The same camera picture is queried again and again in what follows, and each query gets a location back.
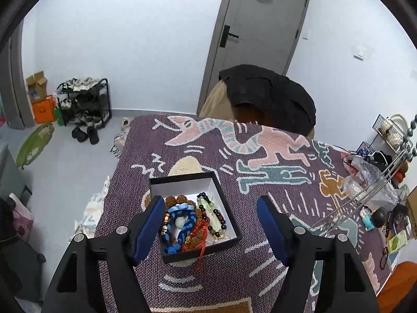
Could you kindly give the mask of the black shoe rack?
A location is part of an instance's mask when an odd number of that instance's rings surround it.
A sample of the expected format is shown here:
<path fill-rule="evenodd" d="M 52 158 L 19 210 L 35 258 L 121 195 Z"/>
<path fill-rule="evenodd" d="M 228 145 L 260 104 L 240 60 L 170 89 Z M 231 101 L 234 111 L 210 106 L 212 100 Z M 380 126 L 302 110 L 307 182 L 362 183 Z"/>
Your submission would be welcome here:
<path fill-rule="evenodd" d="M 107 79 L 70 79 L 54 91 L 54 100 L 62 126 L 104 128 L 112 117 Z"/>

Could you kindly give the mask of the grey door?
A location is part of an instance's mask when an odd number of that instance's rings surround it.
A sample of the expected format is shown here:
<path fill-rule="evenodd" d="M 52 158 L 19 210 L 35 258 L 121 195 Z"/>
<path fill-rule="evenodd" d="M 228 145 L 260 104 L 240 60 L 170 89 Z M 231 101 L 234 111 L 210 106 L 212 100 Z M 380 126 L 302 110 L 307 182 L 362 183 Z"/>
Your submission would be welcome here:
<path fill-rule="evenodd" d="M 224 69 L 253 64 L 284 75 L 301 35 L 310 0 L 222 0 L 197 108 L 202 109 Z M 219 48 L 224 25 L 238 39 Z"/>

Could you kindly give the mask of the black jacket on chair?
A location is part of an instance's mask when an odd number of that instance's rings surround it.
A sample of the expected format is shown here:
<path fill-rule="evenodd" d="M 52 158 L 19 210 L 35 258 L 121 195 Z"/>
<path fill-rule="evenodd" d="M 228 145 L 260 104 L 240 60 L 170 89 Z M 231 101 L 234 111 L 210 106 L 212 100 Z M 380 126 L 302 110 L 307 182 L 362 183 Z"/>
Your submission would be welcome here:
<path fill-rule="evenodd" d="M 303 136 L 314 131 L 315 103 L 306 89 L 288 77 L 249 64 L 224 69 L 218 77 L 239 122 L 256 122 Z"/>

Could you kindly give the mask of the patterned cloth on floor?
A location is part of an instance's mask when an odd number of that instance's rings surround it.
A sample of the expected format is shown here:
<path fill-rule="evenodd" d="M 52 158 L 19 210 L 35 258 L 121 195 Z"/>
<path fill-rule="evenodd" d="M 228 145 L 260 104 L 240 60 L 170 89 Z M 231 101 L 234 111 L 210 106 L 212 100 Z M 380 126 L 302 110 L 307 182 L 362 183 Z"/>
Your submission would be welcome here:
<path fill-rule="evenodd" d="M 111 177 L 107 176 L 101 192 L 92 195 L 85 207 L 82 219 L 74 221 L 74 233 L 68 239 L 68 242 L 80 233 L 83 233 L 88 239 L 95 237 L 97 225 L 104 211 L 104 201 L 109 191 L 110 182 Z"/>

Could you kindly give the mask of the black-haired boy figurine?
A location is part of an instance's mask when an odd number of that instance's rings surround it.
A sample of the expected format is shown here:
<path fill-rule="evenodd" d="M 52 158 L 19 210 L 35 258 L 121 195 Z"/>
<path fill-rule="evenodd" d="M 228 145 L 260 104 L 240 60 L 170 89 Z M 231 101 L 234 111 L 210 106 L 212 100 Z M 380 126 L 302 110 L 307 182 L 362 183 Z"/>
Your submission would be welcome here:
<path fill-rule="evenodd" d="M 361 208 L 359 215 L 366 231 L 381 228 L 387 221 L 388 211 L 385 207 L 379 207 L 377 210 L 371 211 L 368 207 Z"/>

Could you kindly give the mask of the orange box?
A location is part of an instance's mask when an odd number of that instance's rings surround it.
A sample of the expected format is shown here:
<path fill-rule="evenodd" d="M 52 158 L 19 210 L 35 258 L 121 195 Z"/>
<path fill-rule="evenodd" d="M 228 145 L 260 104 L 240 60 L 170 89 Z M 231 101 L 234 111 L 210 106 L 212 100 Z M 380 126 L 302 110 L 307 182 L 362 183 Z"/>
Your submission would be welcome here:
<path fill-rule="evenodd" d="M 54 109 L 55 100 L 52 95 L 48 95 L 43 101 L 32 104 L 33 115 L 37 124 L 54 122 L 56 120 Z"/>

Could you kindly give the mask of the green leaf floor mat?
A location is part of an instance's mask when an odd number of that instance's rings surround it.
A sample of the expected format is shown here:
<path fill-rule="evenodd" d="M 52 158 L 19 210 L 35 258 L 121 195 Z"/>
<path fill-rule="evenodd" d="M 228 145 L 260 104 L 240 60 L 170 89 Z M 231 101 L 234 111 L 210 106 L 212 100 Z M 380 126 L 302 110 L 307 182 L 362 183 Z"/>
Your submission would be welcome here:
<path fill-rule="evenodd" d="M 21 169 L 30 165 L 43 152 L 52 139 L 53 133 L 54 125 L 52 122 L 43 123 L 36 128 L 21 146 L 16 158 L 16 165 Z"/>

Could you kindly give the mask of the clear plastic bag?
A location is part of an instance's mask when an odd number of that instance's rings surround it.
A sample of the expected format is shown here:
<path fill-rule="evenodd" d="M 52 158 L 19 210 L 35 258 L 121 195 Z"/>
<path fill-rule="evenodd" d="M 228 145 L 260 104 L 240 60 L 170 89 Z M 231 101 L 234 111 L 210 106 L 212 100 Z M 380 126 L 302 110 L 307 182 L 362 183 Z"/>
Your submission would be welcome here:
<path fill-rule="evenodd" d="M 398 204 L 394 187 L 375 165 L 358 155 L 349 155 L 346 168 L 350 174 L 344 178 L 342 190 L 355 205 L 371 211 L 379 207 L 391 211 Z"/>

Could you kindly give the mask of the black jewelry box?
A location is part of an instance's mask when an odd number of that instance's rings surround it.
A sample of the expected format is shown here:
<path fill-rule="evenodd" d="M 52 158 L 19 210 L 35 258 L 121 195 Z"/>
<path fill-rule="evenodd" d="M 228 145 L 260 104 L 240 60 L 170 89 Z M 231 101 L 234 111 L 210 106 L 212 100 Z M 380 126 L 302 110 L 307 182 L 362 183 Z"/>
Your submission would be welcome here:
<path fill-rule="evenodd" d="M 149 184 L 165 206 L 159 233 L 164 263 L 220 252 L 242 239 L 214 172 L 151 178 Z"/>

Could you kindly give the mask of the pair of black slippers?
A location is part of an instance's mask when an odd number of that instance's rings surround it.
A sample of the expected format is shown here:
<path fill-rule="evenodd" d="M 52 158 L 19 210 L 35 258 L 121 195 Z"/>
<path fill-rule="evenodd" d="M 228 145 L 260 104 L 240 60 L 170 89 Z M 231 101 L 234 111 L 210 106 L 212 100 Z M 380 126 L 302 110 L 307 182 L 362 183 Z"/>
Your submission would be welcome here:
<path fill-rule="evenodd" d="M 86 131 L 83 131 L 80 127 L 75 127 L 71 132 L 71 136 L 79 143 L 89 140 L 91 145 L 95 145 L 100 141 L 95 127 L 88 127 Z"/>

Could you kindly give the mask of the tan chair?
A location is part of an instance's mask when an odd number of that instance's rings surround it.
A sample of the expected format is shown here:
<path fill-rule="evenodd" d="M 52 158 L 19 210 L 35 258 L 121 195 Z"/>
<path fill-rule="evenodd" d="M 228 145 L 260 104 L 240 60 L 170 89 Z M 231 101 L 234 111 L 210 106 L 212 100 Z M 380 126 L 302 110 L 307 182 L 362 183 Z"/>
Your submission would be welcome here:
<path fill-rule="evenodd" d="M 294 134 L 302 134 L 309 139 L 315 137 L 315 127 L 311 127 L 308 131 L 306 129 L 296 129 L 293 125 L 288 124 L 288 120 L 283 113 L 267 112 L 251 103 L 232 105 L 227 94 L 227 85 L 223 80 L 219 81 L 210 92 L 199 116 L 264 125 L 290 131 Z"/>

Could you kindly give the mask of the white light switch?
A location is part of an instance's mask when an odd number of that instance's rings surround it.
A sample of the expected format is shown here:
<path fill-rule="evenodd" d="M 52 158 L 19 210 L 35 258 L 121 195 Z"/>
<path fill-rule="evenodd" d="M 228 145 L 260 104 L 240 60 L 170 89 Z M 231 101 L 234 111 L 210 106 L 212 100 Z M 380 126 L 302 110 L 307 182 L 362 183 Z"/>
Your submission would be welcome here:
<path fill-rule="evenodd" d="M 356 47 L 353 50 L 353 57 L 357 60 L 363 61 L 366 58 L 367 49 L 364 47 Z"/>

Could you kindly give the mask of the cardboard box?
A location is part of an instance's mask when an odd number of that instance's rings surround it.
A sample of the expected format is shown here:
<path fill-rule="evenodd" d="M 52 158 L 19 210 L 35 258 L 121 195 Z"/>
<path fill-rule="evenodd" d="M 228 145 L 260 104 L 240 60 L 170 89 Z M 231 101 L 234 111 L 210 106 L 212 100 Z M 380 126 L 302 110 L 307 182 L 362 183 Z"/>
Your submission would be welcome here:
<path fill-rule="evenodd" d="M 47 78 L 43 71 L 38 71 L 26 78 L 30 102 L 38 103 L 47 97 Z"/>

